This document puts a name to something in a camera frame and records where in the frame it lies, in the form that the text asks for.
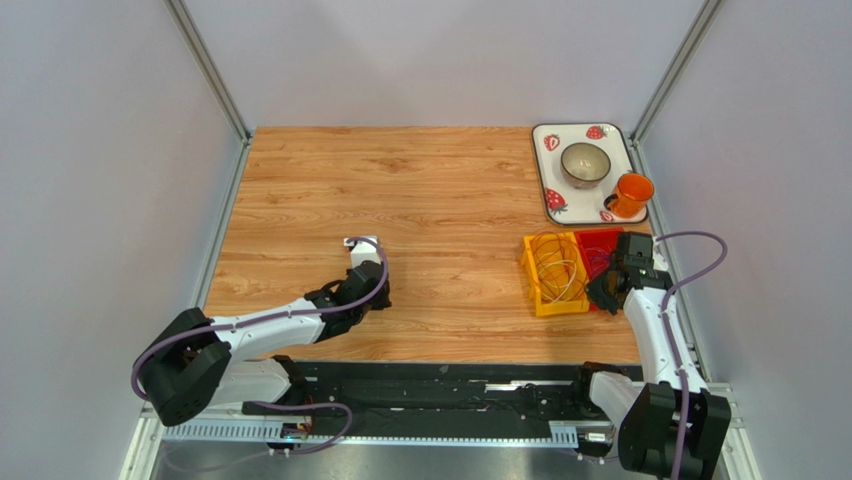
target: cup handle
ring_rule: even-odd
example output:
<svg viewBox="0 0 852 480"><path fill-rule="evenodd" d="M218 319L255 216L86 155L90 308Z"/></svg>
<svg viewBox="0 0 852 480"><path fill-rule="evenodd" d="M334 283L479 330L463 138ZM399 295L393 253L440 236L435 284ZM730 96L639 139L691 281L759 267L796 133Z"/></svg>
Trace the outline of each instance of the cup handle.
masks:
<svg viewBox="0 0 852 480"><path fill-rule="evenodd" d="M612 203L612 201L615 200L616 198L618 198L618 195L616 195L614 193L612 195L606 197L606 199L604 200L604 208L607 209L607 210L610 210L609 204Z"/></svg>

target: white wall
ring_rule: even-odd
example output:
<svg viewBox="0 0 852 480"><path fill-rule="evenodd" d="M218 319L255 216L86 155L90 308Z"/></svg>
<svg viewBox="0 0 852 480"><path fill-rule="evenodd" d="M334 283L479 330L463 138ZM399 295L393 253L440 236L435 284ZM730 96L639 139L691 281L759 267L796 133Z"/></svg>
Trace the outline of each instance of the white wall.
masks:
<svg viewBox="0 0 852 480"><path fill-rule="evenodd" d="M764 478L849 478L852 3L726 2L645 143L670 231L730 243L687 288ZM718 250L681 240L695 271Z"/></svg>
<svg viewBox="0 0 852 480"><path fill-rule="evenodd" d="M701 0L187 0L251 127L632 129Z"/></svg>
<svg viewBox="0 0 852 480"><path fill-rule="evenodd" d="M160 1L0 6L0 474L108 479L238 143Z"/></svg>

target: plastic basket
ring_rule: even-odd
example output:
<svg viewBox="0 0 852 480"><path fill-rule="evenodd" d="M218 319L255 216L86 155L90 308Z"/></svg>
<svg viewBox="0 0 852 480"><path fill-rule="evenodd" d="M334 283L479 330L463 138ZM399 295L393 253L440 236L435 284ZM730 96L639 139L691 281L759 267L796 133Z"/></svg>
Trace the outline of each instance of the plastic basket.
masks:
<svg viewBox="0 0 852 480"><path fill-rule="evenodd" d="M568 260L573 261L566 262L570 268L566 269L564 264L558 264ZM530 281L529 297L535 304L537 317L589 311L589 300L585 291L589 278L574 233L547 233L524 237L521 266ZM576 273L569 284L571 268L576 269ZM542 276L552 279L553 284L568 285L567 291L554 291L547 284L542 285L539 282L539 269L542 269Z"/></svg>
<svg viewBox="0 0 852 480"><path fill-rule="evenodd" d="M577 239L577 246L580 247L580 252L583 256L583 266L586 267L589 280L593 280L609 265L601 257L609 258L612 251L615 250L615 245L618 242L618 234L623 231L623 228L606 228L574 232L574 237ZM590 311L596 311L597 309L598 307L594 303L590 303Z"/></svg>

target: orange cup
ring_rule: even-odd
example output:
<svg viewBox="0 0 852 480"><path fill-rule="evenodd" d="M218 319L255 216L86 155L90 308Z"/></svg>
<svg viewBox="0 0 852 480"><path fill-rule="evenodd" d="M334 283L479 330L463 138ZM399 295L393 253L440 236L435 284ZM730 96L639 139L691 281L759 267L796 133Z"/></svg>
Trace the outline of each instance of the orange cup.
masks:
<svg viewBox="0 0 852 480"><path fill-rule="evenodd" d="M604 207L621 218L635 217L654 195L654 184L638 173L625 173L618 179Z"/></svg>

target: yellow basket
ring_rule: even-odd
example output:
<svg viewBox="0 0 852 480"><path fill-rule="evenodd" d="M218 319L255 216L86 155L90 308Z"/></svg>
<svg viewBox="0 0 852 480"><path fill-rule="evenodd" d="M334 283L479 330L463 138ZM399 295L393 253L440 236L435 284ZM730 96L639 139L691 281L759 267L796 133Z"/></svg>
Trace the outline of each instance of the yellow basket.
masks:
<svg viewBox="0 0 852 480"><path fill-rule="evenodd" d="M574 280L570 284L568 283L570 269L565 268L566 264L576 269ZM535 303L535 316L549 317L589 311L589 300L586 297L589 276L586 273L586 267L583 266L577 238L573 233L527 235L524 237L521 267L530 281L529 296ZM541 276L552 282L542 284L539 280L539 271L542 273ZM564 284L568 288L554 291L554 284L556 286Z"/></svg>

